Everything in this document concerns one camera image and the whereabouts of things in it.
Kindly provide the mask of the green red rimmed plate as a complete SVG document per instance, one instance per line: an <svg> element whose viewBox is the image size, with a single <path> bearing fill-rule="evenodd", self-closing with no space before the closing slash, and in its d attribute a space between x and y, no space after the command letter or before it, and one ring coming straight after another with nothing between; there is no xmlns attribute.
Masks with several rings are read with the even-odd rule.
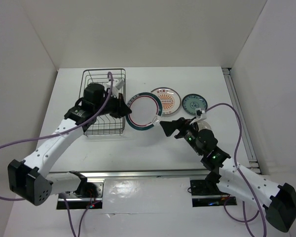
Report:
<svg viewBox="0 0 296 237"><path fill-rule="evenodd" d="M145 131L153 128L162 115L160 99L150 93L141 92L134 95L127 103L132 113L126 116L131 128Z"/></svg>

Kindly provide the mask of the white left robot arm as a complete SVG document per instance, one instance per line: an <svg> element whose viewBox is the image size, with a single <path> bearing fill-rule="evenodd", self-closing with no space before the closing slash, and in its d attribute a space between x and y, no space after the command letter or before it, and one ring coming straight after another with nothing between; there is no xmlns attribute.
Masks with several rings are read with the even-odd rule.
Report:
<svg viewBox="0 0 296 237"><path fill-rule="evenodd" d="M64 115L53 133L33 153L8 165L10 190L35 206L43 204L50 195L71 192L76 197L96 194L96 187L77 171L51 175L50 170L66 149L93 125L98 116L109 114L120 119L131 113L124 102L121 87L112 88L98 83L89 84L83 97Z"/></svg>

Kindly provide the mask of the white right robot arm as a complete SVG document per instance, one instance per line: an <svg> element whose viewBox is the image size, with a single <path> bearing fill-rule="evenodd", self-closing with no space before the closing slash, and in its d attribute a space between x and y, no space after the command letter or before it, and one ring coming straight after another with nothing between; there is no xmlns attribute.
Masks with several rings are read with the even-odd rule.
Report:
<svg viewBox="0 0 296 237"><path fill-rule="evenodd" d="M183 138L202 157L201 163L209 170L206 190L212 194L221 191L256 206L265 213L266 221L281 232L288 232L296 219L296 191L288 183L272 182L252 170L235 163L234 159L218 147L211 130L198 128L190 120L180 118L161 121L167 137L176 130L176 139Z"/></svg>

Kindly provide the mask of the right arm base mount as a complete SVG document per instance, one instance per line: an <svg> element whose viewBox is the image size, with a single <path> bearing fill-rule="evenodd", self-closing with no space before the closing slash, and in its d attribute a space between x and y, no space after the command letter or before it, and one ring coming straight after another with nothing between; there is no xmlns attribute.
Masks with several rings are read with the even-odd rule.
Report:
<svg viewBox="0 0 296 237"><path fill-rule="evenodd" d="M223 206L229 198L227 205L237 205L235 197L221 192L217 186L207 180L190 180L187 192L191 194L192 207Z"/></svg>

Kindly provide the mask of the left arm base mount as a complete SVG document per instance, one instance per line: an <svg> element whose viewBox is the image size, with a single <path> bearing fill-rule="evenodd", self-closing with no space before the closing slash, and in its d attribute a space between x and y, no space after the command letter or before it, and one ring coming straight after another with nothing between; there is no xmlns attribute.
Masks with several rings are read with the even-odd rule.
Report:
<svg viewBox="0 0 296 237"><path fill-rule="evenodd" d="M82 210L89 205L91 205L90 209L102 209L104 179L91 179L90 182L93 185L82 195L77 195L74 192L64 194L70 210Z"/></svg>

